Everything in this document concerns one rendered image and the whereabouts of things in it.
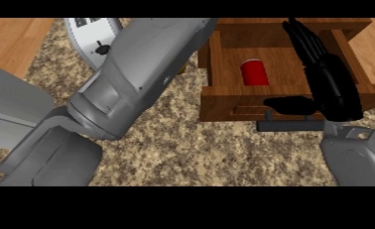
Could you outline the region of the wooden drawer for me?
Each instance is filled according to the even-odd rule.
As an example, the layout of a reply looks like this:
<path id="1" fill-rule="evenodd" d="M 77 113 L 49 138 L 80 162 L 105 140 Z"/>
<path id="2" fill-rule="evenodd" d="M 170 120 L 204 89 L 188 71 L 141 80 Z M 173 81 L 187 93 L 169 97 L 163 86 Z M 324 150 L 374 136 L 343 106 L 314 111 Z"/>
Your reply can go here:
<path id="1" fill-rule="evenodd" d="M 306 85 L 271 86 L 204 86 L 201 94 L 200 120 L 216 121 L 258 121 L 266 119 L 266 111 L 272 111 L 275 120 L 303 120 L 303 116 L 283 115 L 265 105 L 272 97 L 312 97 Z"/>
<path id="2" fill-rule="evenodd" d="M 356 86 L 362 96 L 375 94 L 361 66 L 355 51 L 342 30 L 320 33 L 328 50 L 339 54 L 352 68 Z M 302 62 L 293 47 L 240 47 L 225 46 L 225 35 L 216 31 L 207 45 L 198 53 L 198 66 L 207 69 L 209 86 L 204 93 L 210 95 L 311 95 Z M 265 63 L 271 85 L 246 86 L 241 65 L 247 59 L 259 58 Z"/>

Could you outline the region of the wooden cabinet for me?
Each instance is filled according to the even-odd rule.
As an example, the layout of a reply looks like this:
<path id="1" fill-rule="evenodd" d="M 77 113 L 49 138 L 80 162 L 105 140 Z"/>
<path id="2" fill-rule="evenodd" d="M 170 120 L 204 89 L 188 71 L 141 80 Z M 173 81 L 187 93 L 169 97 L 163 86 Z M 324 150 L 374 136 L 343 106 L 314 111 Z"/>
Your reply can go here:
<path id="1" fill-rule="evenodd" d="M 348 40 L 373 23 L 370 18 L 297 18 L 320 34 L 327 30 L 342 30 Z M 222 18 L 216 30 L 222 35 L 225 48 L 289 48 L 292 41 L 283 28 L 287 18 Z"/>

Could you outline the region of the red can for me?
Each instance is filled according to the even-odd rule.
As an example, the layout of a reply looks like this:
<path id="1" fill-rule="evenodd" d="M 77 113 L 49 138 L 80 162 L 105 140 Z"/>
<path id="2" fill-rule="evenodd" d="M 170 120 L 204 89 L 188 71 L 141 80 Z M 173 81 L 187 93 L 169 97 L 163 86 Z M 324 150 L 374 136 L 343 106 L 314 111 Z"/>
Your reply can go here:
<path id="1" fill-rule="evenodd" d="M 241 65 L 243 78 L 247 86 L 269 85 L 269 78 L 265 63 L 253 58 L 244 61 Z"/>

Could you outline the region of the wooden drawer front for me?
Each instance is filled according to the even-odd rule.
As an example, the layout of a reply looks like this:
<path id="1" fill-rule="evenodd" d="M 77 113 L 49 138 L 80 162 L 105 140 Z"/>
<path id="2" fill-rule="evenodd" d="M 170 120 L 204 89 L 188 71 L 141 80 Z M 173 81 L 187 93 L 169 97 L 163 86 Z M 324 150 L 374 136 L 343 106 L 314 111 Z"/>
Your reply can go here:
<path id="1" fill-rule="evenodd" d="M 258 121 L 266 119 L 266 111 L 272 111 L 275 120 L 303 120 L 303 116 L 283 115 L 265 105 L 272 97 L 312 97 L 306 85 L 271 86 L 204 86 L 201 94 L 200 120 L 216 121 Z"/>

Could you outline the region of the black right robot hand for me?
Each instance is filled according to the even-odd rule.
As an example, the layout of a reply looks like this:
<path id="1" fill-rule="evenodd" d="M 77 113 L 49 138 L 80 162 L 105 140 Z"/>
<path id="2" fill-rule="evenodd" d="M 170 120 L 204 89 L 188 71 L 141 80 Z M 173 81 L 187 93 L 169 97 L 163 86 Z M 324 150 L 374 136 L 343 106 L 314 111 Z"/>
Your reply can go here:
<path id="1" fill-rule="evenodd" d="M 296 18 L 283 22 L 283 28 L 303 64 L 312 97 L 274 97 L 265 100 L 265 105 L 284 115 L 312 115 L 320 111 L 328 121 L 361 120 L 359 91 L 340 56 L 328 51 L 317 33 Z"/>

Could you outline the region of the white round appliance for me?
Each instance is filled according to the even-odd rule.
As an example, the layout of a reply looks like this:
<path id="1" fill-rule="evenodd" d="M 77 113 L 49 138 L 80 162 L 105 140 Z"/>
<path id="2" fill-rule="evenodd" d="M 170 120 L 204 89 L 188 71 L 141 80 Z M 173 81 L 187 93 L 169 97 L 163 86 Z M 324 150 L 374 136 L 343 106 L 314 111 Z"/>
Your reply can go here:
<path id="1" fill-rule="evenodd" d="M 66 18 L 73 46 L 94 70 L 101 67 L 113 40 L 123 29 L 117 18 Z"/>

